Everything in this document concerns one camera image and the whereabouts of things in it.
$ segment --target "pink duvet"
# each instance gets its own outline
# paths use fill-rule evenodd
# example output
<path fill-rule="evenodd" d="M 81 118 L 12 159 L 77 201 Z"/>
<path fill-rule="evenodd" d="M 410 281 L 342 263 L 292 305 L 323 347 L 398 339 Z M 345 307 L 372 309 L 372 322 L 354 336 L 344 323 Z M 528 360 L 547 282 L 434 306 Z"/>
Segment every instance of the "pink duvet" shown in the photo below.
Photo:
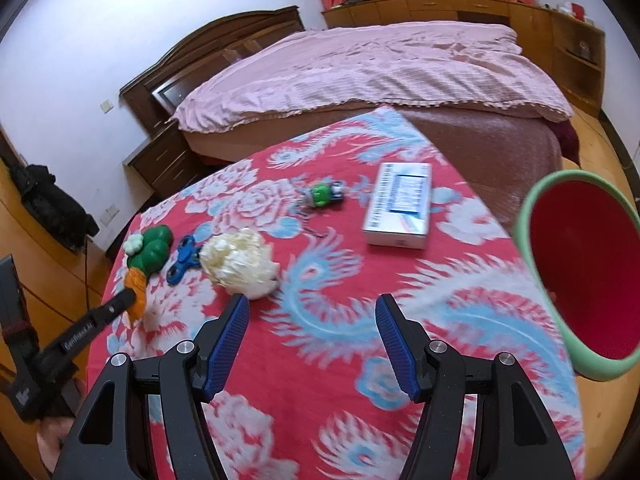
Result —
<path fill-rule="evenodd" d="M 222 133 L 360 101 L 567 120 L 562 92 L 515 41 L 509 27 L 460 22 L 299 32 L 213 76 L 174 116 L 183 130 Z"/>

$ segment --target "green bucket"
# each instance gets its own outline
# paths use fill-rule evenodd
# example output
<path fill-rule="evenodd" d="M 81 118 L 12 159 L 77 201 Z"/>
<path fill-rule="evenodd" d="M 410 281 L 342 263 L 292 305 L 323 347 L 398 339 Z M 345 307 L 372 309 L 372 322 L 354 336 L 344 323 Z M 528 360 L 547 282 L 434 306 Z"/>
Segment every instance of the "green bucket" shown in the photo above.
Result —
<path fill-rule="evenodd" d="M 640 219 L 622 193 L 588 171 L 552 173 L 527 195 L 513 239 L 548 293 L 574 369 L 597 381 L 631 369 L 640 359 Z"/>

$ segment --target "medicine box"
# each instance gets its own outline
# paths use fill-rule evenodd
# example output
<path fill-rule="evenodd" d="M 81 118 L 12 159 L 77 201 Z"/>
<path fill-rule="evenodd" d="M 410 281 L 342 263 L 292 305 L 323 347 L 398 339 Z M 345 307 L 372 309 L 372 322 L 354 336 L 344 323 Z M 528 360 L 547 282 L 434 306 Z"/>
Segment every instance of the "medicine box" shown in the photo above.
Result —
<path fill-rule="evenodd" d="M 367 243 L 424 247 L 430 205 L 431 164 L 383 162 L 362 227 Z"/>

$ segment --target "wooden dresser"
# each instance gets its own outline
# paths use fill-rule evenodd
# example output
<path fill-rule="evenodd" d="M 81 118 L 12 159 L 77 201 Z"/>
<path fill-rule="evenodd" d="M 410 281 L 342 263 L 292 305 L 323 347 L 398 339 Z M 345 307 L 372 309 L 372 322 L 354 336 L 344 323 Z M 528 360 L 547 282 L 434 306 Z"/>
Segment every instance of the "wooden dresser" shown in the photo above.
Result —
<path fill-rule="evenodd" d="M 134 168 L 160 200 L 194 184 L 213 170 L 190 150 L 177 121 L 163 123 L 155 137 L 141 144 L 124 164 Z"/>
<path fill-rule="evenodd" d="M 505 0 L 376 0 L 323 14 L 329 28 L 433 20 L 508 25 L 522 55 L 547 72 L 570 102 L 594 117 L 600 111 L 604 32 L 566 14 Z M 591 60 L 580 56 L 581 43 Z"/>

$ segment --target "wall outlet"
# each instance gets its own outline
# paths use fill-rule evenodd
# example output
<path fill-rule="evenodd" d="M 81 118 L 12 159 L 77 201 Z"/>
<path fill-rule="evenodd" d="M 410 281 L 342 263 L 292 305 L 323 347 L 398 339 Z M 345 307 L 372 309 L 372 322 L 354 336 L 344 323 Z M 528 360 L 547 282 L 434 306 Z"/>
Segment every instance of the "wall outlet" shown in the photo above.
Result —
<path fill-rule="evenodd" d="M 113 110 L 113 105 L 111 104 L 111 101 L 107 99 L 105 102 L 100 104 L 100 108 L 104 113 L 107 113 Z"/>
<path fill-rule="evenodd" d="M 111 221 L 116 217 L 116 215 L 120 212 L 120 210 L 116 207 L 115 204 L 111 204 L 104 212 L 100 215 L 100 223 L 107 227 L 111 223 Z"/>

